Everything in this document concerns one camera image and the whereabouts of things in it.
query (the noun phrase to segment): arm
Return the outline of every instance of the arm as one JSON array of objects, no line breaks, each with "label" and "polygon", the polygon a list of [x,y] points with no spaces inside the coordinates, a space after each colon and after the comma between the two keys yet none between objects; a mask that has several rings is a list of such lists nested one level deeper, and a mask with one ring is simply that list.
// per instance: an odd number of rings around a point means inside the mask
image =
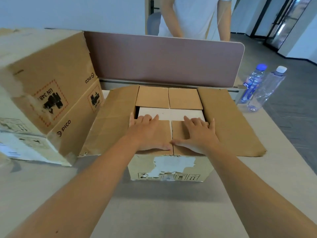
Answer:
[{"label": "arm", "polygon": [[158,116],[152,120],[145,115],[134,120],[131,114],[127,134],[50,197],[8,237],[90,237],[135,152],[172,148],[170,144],[148,142],[152,140],[158,119]]},{"label": "arm", "polygon": [[215,121],[184,117],[190,139],[173,144],[208,156],[250,237],[316,237],[317,225],[220,144]]},{"label": "arm", "polygon": [[166,26],[173,35],[173,37],[183,37],[183,32],[180,28],[176,14],[173,9],[175,0],[160,0],[161,13],[163,15]]},{"label": "arm", "polygon": [[217,5],[217,25],[221,41],[230,41],[231,1],[219,0]]}]

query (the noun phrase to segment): gray chair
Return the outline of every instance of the gray chair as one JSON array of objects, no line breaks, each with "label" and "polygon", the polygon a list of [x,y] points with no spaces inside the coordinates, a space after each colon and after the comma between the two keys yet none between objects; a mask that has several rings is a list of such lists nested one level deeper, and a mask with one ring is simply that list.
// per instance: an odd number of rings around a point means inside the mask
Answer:
[{"label": "gray chair", "polygon": [[157,36],[159,34],[159,25],[161,23],[161,13],[155,12],[149,15],[146,23],[147,34]]}]

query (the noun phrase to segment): hand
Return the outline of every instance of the hand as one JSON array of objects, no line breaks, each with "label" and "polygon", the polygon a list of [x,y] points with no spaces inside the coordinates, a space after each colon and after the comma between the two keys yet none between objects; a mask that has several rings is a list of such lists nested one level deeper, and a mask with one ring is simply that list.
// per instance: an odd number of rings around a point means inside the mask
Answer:
[{"label": "hand", "polygon": [[170,143],[163,143],[154,139],[158,122],[158,115],[156,115],[154,119],[148,114],[134,119],[134,115],[131,113],[129,129],[126,136],[129,136],[131,140],[137,142],[138,150],[148,150],[152,148],[171,150],[173,147]]},{"label": "hand", "polygon": [[215,119],[212,120],[210,125],[202,121],[201,118],[189,119],[184,116],[184,121],[190,138],[186,140],[172,140],[171,144],[183,146],[204,155],[207,155],[212,148],[220,144],[215,132]]}]

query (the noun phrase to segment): person's left hand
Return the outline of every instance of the person's left hand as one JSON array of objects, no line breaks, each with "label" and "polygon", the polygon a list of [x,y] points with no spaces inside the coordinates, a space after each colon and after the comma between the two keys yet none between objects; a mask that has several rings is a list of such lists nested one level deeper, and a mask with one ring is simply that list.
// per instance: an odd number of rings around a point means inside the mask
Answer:
[{"label": "person's left hand", "polygon": [[171,150],[173,147],[170,143],[163,143],[154,139],[158,122],[158,115],[153,119],[148,114],[134,119],[134,115],[131,113],[129,129],[126,135],[137,142],[138,150],[148,150],[152,148]]}]

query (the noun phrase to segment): forearm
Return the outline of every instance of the forearm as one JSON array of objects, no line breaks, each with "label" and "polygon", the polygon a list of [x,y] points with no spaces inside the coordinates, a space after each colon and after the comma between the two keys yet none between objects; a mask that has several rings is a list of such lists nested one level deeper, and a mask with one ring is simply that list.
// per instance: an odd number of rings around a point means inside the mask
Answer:
[{"label": "forearm", "polygon": [[121,138],[9,237],[90,237],[136,150],[133,140]]},{"label": "forearm", "polygon": [[221,146],[208,157],[250,237],[314,237],[317,226]]},{"label": "forearm", "polygon": [[231,1],[219,0],[217,5],[217,24],[221,41],[230,41]]},{"label": "forearm", "polygon": [[173,37],[183,37],[177,16],[173,9],[174,0],[161,0],[161,13]]}]

